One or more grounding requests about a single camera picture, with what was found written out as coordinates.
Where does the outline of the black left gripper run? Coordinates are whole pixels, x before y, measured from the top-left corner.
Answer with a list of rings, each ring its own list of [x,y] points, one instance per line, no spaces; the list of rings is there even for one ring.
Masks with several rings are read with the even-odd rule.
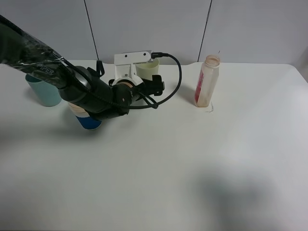
[[[144,100],[147,104],[150,104],[146,95],[140,92],[132,83],[122,81],[113,85],[114,81],[114,79],[111,79],[108,82],[113,91],[113,103],[123,107],[130,107],[134,102]],[[165,84],[160,75],[152,75],[151,80],[144,79],[144,84],[147,95],[161,96],[165,90]],[[123,107],[112,106],[112,109],[118,116],[124,116],[129,113],[129,109]]]

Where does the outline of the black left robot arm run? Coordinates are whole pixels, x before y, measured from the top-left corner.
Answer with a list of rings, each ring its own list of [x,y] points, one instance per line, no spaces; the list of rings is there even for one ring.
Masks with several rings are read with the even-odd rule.
[[[101,61],[96,69],[74,66],[5,17],[0,18],[0,62],[55,86],[63,100],[98,121],[124,116],[135,101],[160,96],[165,89],[160,75],[140,84],[112,79],[105,83],[100,79],[105,74]]]

